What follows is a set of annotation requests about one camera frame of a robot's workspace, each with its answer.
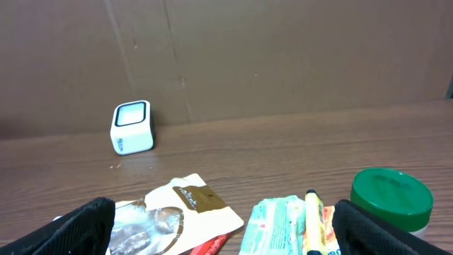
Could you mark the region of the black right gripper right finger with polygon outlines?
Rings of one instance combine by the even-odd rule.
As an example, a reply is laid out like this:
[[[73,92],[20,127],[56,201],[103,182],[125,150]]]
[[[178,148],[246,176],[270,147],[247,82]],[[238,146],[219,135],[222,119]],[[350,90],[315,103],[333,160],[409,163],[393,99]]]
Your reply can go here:
[[[349,200],[335,204],[332,225],[342,255],[452,255]]]

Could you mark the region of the yellow highlighter pen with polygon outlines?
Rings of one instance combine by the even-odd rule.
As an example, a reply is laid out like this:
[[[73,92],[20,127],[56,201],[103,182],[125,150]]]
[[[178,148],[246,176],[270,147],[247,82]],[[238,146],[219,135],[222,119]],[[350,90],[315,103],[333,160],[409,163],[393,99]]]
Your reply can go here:
[[[310,189],[305,195],[306,202],[306,254],[327,255],[326,226],[323,220],[323,203],[317,192]]]

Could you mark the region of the beige brown snack pouch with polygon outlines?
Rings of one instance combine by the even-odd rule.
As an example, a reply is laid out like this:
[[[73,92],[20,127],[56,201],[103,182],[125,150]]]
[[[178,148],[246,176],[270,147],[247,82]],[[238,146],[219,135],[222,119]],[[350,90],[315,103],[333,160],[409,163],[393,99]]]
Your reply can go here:
[[[173,178],[138,200],[115,204],[111,254],[182,254],[243,227],[198,174]]]

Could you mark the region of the teal orange snack pack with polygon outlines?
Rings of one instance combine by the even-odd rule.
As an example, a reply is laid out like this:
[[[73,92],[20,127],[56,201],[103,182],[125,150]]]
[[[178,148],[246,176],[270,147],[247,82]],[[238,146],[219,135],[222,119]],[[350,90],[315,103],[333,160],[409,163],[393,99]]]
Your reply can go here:
[[[305,207],[295,195],[254,205],[239,255],[302,255]]]

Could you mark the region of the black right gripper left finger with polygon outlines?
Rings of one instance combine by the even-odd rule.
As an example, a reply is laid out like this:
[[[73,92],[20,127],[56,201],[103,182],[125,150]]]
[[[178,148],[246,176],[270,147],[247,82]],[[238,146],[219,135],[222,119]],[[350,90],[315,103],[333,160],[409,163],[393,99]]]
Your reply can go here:
[[[115,202],[98,197],[1,248],[1,255],[105,255]]]

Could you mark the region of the green lidded beige jar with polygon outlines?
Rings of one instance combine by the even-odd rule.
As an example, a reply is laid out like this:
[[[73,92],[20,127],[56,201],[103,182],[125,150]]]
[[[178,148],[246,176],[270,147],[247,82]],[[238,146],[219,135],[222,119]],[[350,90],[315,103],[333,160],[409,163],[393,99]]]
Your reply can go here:
[[[434,197],[418,179],[394,169],[365,169],[353,179],[350,201],[398,228],[424,238]]]

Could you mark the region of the red stick snack packet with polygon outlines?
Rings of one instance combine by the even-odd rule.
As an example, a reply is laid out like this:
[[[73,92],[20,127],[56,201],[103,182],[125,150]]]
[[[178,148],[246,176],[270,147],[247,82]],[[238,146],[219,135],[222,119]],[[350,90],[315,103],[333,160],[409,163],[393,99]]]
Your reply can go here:
[[[192,249],[190,255],[217,255],[232,233],[219,235]]]

